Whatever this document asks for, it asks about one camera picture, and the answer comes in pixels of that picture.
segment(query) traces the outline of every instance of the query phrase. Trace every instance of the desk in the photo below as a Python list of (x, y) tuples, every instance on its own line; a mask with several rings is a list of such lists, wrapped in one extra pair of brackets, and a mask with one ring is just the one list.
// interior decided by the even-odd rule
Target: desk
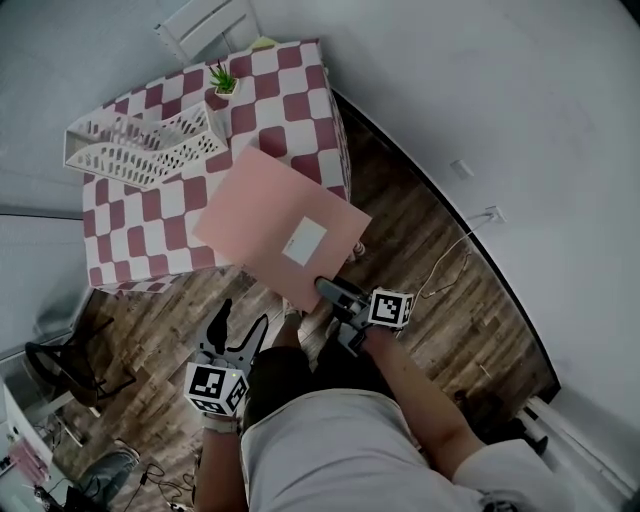
[(349, 199), (346, 136), (317, 40), (246, 50), (221, 62), (239, 79), (229, 100), (214, 94), (200, 63), (132, 90), (102, 108), (167, 119), (199, 101), (222, 117), (229, 150), (145, 192), (85, 175), (89, 282), (110, 293), (162, 292), (181, 274), (226, 266), (191, 235), (208, 198), (249, 143)]

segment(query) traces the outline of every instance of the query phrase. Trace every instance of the white t-shirt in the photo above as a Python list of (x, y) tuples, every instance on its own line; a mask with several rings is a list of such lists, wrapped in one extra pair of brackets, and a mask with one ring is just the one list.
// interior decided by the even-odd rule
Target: white t-shirt
[(242, 438), (251, 512), (568, 511), (570, 501), (524, 441), (487, 446), (453, 483), (429, 469), (398, 405), (332, 389), (303, 395)]

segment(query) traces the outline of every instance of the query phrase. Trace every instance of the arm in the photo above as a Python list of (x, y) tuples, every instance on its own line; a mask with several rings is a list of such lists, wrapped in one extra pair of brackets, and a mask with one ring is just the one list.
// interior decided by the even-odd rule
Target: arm
[(484, 444), (453, 402), (426, 378), (391, 331), (369, 328), (363, 349), (389, 384), (411, 432), (427, 452), (434, 469), (451, 480), (460, 464)]
[(196, 512), (248, 510), (238, 434), (219, 434), (204, 429), (195, 508)]

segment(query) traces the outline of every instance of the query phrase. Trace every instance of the plant pot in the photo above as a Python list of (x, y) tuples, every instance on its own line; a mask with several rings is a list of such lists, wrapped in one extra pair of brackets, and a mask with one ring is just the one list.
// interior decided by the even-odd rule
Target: plant pot
[(230, 100), (233, 98), (233, 95), (240, 89), (239, 87), (240, 81), (236, 78), (235, 85), (233, 86), (233, 90), (231, 92), (220, 92), (216, 87), (216, 95), (223, 100)]

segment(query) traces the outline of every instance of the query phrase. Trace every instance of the white plastic basket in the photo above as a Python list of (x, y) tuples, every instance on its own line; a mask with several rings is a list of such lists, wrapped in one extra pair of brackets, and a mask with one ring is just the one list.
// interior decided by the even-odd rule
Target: white plastic basket
[(164, 121), (96, 111), (65, 132), (70, 169), (149, 189), (227, 150), (221, 119), (203, 101)]

